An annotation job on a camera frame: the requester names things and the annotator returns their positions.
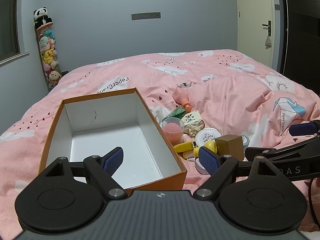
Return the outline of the yellow bulb-shaped bottle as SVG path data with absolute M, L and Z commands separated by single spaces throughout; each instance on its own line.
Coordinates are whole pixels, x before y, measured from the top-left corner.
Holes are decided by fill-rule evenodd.
M 193 155 L 195 158 L 199 157 L 200 148 L 205 148 L 206 150 L 210 150 L 213 153 L 217 154 L 217 145 L 216 145 L 215 141 L 209 140 L 209 141 L 205 142 L 202 146 L 194 148 Z

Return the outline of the pink patterned duvet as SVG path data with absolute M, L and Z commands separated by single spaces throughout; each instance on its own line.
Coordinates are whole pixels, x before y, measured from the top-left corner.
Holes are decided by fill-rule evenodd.
M 188 89 L 207 127 L 245 135 L 252 147 L 282 148 L 303 141 L 288 127 L 319 118 L 319 96 L 236 50 L 155 53 L 79 67 L 64 76 L 1 135 L 1 237 L 20 233 L 14 202 L 37 175 L 54 115 L 63 99 L 135 87 L 157 121 Z

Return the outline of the white calligraphy box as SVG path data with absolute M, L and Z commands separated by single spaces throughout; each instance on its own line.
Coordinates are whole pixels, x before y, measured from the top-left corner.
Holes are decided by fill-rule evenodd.
M 181 120 L 183 121 L 184 125 L 187 126 L 187 125 L 198 123 L 199 121 L 202 120 L 202 118 L 200 116 L 199 111 L 195 110 L 185 114 Z

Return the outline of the green gel bottle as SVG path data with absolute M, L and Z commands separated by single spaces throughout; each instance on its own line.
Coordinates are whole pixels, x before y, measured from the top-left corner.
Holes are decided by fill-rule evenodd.
M 184 115 L 185 115 L 185 108 L 183 106 L 178 106 L 171 113 L 169 113 L 167 116 L 165 116 L 162 121 L 164 121 L 165 119 L 168 119 L 168 118 L 182 119 Z

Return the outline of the beige crumpled cloth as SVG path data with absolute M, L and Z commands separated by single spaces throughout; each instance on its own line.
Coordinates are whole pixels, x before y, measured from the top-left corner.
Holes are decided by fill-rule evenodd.
M 187 126 L 185 126 L 184 133 L 189 135 L 189 137 L 194 138 L 204 128 L 205 128 L 205 124 L 201 120 L 201 121 L 198 121 L 194 124 L 188 124 Z

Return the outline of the grey wall socket strip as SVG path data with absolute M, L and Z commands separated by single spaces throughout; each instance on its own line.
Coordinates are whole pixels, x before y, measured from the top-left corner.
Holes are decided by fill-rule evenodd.
M 131 14 L 131 20 L 148 20 L 148 19 L 156 19 L 161 18 L 160 12 L 142 12 Z

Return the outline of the orange cardboard box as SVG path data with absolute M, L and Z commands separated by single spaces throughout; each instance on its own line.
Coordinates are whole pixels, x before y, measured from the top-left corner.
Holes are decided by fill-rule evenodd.
M 186 168 L 136 88 L 62 100 L 39 171 L 58 157 L 82 161 L 116 147 L 124 160 L 113 178 L 127 192 L 182 189 Z

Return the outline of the yellow tape measure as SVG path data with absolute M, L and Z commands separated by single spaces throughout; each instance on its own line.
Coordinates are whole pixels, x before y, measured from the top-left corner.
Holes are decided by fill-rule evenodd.
M 186 142 L 175 145 L 174 150 L 177 153 L 183 153 L 183 152 L 191 151 L 196 147 L 197 147 L 196 142 L 186 141 Z

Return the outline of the small grey cream jar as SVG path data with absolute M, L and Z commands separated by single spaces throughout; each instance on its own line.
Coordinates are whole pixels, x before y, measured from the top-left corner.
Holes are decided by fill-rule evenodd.
M 249 146 L 249 138 L 245 135 L 242 135 L 242 145 L 244 148 L 248 147 Z

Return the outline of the window frame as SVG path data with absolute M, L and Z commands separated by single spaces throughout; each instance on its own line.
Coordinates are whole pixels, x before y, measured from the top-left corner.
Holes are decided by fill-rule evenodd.
M 22 0 L 1 0 L 1 66 L 25 54 Z

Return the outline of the plush toy hanging column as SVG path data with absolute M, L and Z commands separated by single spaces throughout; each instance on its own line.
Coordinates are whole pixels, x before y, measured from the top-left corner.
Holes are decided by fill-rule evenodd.
M 51 91 L 61 80 L 60 63 L 57 58 L 55 33 L 53 23 L 46 23 L 36 29 L 36 38 L 40 59 L 48 90 Z

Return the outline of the white round tin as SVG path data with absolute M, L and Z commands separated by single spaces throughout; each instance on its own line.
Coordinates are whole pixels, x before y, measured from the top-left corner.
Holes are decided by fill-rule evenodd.
M 196 145 L 201 147 L 207 141 L 215 141 L 216 138 L 221 137 L 222 134 L 215 128 L 204 128 L 199 131 L 195 137 Z

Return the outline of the clear cup pink sponge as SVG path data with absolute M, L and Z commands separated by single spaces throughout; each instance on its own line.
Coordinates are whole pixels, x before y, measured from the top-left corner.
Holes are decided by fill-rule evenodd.
M 183 142 L 184 123 L 179 118 L 166 118 L 161 123 L 161 128 L 166 138 L 172 145 Z

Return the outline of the brown wooden block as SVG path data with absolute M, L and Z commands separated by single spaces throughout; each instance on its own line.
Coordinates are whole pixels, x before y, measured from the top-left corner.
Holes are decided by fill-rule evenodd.
M 238 161 L 244 160 L 244 149 L 241 136 L 231 134 L 223 135 L 216 138 L 215 143 L 219 156 L 231 155 L 238 159 Z

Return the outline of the pink pump bottle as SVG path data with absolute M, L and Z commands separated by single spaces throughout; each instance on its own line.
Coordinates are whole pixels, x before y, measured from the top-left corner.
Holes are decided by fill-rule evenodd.
M 172 94 L 174 100 L 180 104 L 186 113 L 190 113 L 192 111 L 192 106 L 189 102 L 189 96 L 187 91 L 184 88 L 176 88 Z

